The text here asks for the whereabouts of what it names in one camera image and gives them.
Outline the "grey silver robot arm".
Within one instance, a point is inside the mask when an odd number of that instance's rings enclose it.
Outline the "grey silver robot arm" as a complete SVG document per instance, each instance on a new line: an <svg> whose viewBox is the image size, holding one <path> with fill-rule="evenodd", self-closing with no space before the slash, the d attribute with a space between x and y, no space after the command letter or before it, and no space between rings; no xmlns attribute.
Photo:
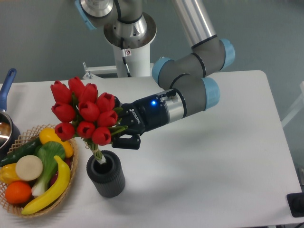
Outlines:
<svg viewBox="0 0 304 228"><path fill-rule="evenodd" d="M232 64L235 50L229 40L218 38L202 1L173 1L192 52L179 60L162 57L154 64L150 44L157 29L140 0L77 0L75 6L90 30L104 29L118 77L152 76L162 89L122 105L121 125L127 128L112 137L113 147L138 149L144 132L219 102L219 87L210 75Z"/></svg>

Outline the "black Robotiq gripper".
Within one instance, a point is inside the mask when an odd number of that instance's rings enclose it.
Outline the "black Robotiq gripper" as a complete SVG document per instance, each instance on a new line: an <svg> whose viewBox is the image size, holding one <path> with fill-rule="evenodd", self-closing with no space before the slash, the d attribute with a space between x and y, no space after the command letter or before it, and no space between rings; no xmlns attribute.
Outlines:
<svg viewBox="0 0 304 228"><path fill-rule="evenodd" d="M150 95L130 104L122 104L115 96L114 107L122 107L123 110L118 115L122 119L120 125L127 126L123 133L130 137L115 136L112 139L113 148L138 150L141 144L139 135L169 122L169 115L160 95Z"/></svg>

